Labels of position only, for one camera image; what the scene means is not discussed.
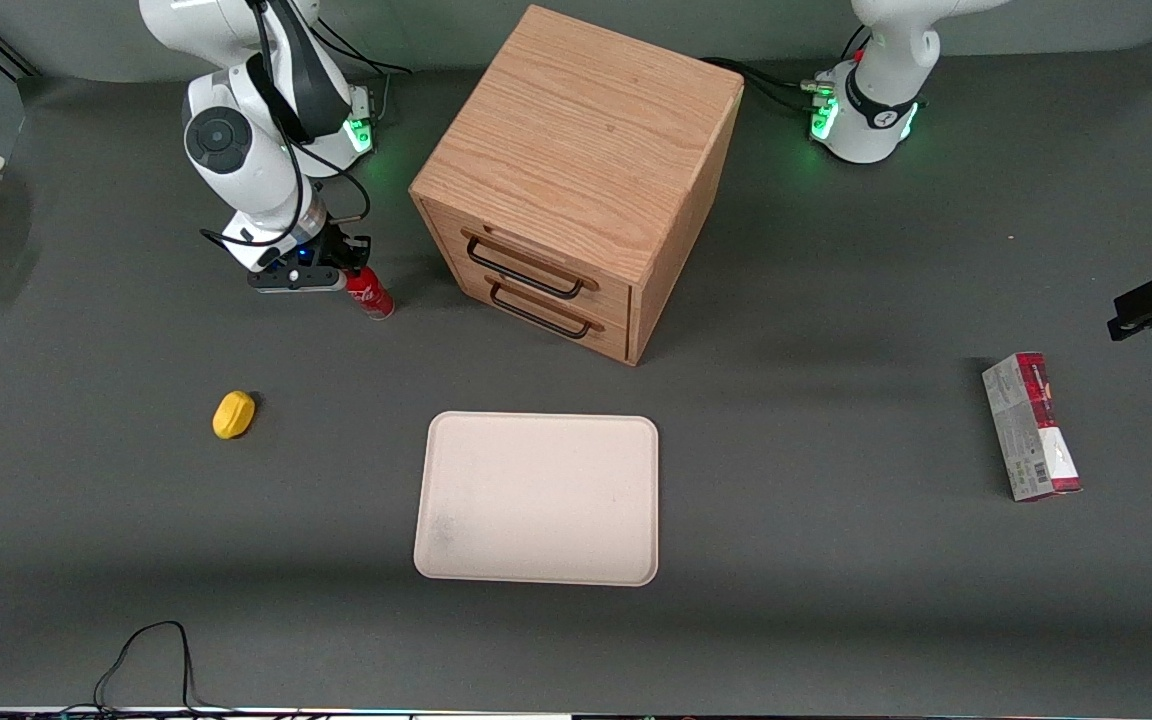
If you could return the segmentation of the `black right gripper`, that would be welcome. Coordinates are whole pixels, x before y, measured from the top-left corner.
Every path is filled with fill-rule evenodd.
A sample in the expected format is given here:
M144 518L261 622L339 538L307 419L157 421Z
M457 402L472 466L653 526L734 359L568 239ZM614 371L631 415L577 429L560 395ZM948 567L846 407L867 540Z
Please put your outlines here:
M285 251L274 262L275 270L289 266L329 266L344 278L355 278L366 268L371 256L371 237L366 234L347 236L334 223L325 223L316 234L308 233L306 225L298 225L291 232L296 247Z

